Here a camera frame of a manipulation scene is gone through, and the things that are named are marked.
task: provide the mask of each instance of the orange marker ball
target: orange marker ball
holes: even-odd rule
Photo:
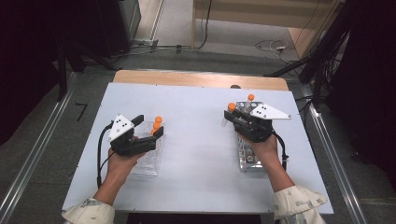
[[[161,123],[155,122],[155,123],[152,125],[152,127],[153,127],[154,129],[159,129],[159,128],[161,128]]]
[[[158,117],[155,118],[155,122],[161,123],[161,122],[163,122],[163,118],[161,118],[160,116],[158,116]]]
[[[236,108],[236,105],[234,103],[229,103],[228,104],[228,111],[233,112]]]
[[[253,95],[253,94],[249,94],[248,97],[247,97],[247,99],[248,99],[249,101],[253,101],[253,100],[254,100],[254,95]]]

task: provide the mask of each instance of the hand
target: hand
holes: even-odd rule
[[[267,167],[271,164],[280,164],[279,157],[277,155],[277,141],[276,137],[272,134],[265,142],[252,143],[246,137],[239,134],[253,148],[254,154],[259,158],[262,166]]]
[[[108,166],[106,178],[115,178],[123,185],[132,168],[137,164],[137,160],[144,156],[146,152],[132,157],[122,157],[115,153],[111,148],[108,150]]]
[[[145,155],[146,152],[132,157],[122,157],[113,150],[108,150],[107,175],[102,186],[96,191],[93,198],[112,205],[119,193],[121,186],[125,183],[127,176],[132,168],[137,164],[137,160]]]
[[[274,192],[294,186],[277,156],[277,141],[273,134],[265,142],[260,143],[252,143],[246,137],[240,134],[239,136],[253,147],[254,154],[259,158],[262,167],[268,174]]]

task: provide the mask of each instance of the white tabletop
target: white tabletop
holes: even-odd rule
[[[290,91],[259,91],[110,83],[64,201],[68,208],[91,197],[96,187],[96,154],[100,132],[118,113],[128,119],[162,116],[165,142],[159,175],[131,175],[114,203],[128,212],[238,213],[272,212],[273,191],[265,173],[239,169],[233,125],[221,127],[230,102],[253,93],[292,119],[274,120],[286,144],[288,173],[297,185],[327,195],[297,106]],[[109,143],[103,142],[102,159]],[[319,209],[332,214],[330,201]]]

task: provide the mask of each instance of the aluminum rail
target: aluminum rail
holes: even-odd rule
[[[312,91],[308,84],[302,86],[304,96],[311,96]],[[332,171],[335,175],[335,179],[338,182],[343,198],[346,202],[346,207],[349,210],[349,214],[354,224],[366,224],[366,217],[361,209],[359,199],[356,197],[355,191],[352,188],[351,183],[347,177],[347,173],[344,169],[343,164],[338,158],[337,152],[335,151],[332,139],[327,132],[325,122],[321,114],[317,113],[315,108],[311,105],[309,110],[314,120],[315,126],[317,127],[320,140],[323,144],[324,150],[326,151],[327,158],[329,159]]]
[[[76,83],[78,81],[79,75],[77,73],[72,73],[68,79],[68,87],[69,90],[62,99],[61,102],[58,102],[52,113],[47,120],[46,125],[44,126],[41,134],[38,136],[35,141],[35,145],[33,146],[29,156],[24,162],[22,168],[20,169],[17,177],[14,179],[13,183],[10,185],[6,198],[1,203],[0,207],[0,224],[7,224],[11,215],[20,200],[23,191],[25,190],[30,177],[32,176],[35,168],[40,161],[40,158],[47,146],[48,141],[50,140],[53,131],[55,130],[59,119],[64,112],[64,109],[67,106],[67,103],[70,100],[70,97],[74,91]]]

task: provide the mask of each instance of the black curtain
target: black curtain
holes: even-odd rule
[[[0,145],[59,80],[51,5],[2,1],[0,7]]]
[[[395,11],[394,1],[359,1],[326,103],[354,133],[360,156],[383,169],[396,189]]]

